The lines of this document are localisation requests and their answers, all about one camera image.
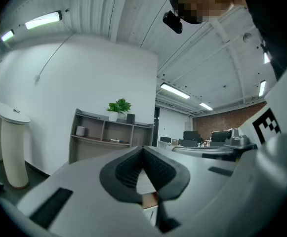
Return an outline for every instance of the dark floor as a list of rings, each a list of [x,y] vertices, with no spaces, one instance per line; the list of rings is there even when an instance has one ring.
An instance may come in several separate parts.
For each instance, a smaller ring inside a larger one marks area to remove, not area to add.
[[[45,177],[33,171],[31,168],[26,166],[26,169],[29,178],[29,185],[24,189],[15,189],[9,184],[6,177],[4,164],[3,162],[0,162],[0,182],[4,184],[4,191],[0,193],[0,197],[3,197],[12,204],[16,205],[24,194],[45,180]]]

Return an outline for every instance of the curved white counter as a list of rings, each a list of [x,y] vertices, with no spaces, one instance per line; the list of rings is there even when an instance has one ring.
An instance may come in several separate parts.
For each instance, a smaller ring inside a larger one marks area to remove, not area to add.
[[[17,189],[29,183],[23,143],[23,125],[29,122],[26,115],[0,102],[0,161],[4,162],[9,183]]]

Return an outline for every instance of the fluorescent light fixture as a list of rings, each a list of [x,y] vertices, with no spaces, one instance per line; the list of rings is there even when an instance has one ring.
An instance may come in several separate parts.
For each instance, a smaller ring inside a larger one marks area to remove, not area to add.
[[[62,14],[61,11],[55,11],[46,15],[43,15],[41,17],[35,18],[33,20],[30,20],[29,22],[25,23],[27,29],[31,29],[37,26],[45,25],[52,22],[57,22],[62,20]]]
[[[2,41],[6,41],[8,39],[10,39],[11,37],[14,36],[14,31],[13,30],[10,30],[9,32],[5,33],[2,37],[1,37],[1,40]]]
[[[206,109],[212,111],[212,108],[209,107],[207,104],[201,103],[200,105],[203,106],[203,107],[205,107]]]
[[[270,62],[270,58],[268,58],[267,53],[264,53],[264,64]]]
[[[185,94],[184,92],[182,92],[182,91],[180,91],[178,89],[173,88],[172,86],[168,85],[167,83],[162,83],[161,84],[161,88],[162,89],[166,89],[166,90],[168,90],[168,91],[170,91],[170,92],[172,92],[172,93],[174,93],[176,95],[179,95],[179,96],[181,96],[183,98],[186,98],[186,99],[190,98],[189,95]]]
[[[260,97],[260,96],[263,96],[264,89],[265,89],[265,84],[266,84],[266,81],[265,81],[265,80],[261,82],[260,93],[259,93],[259,95],[258,95],[259,97]]]

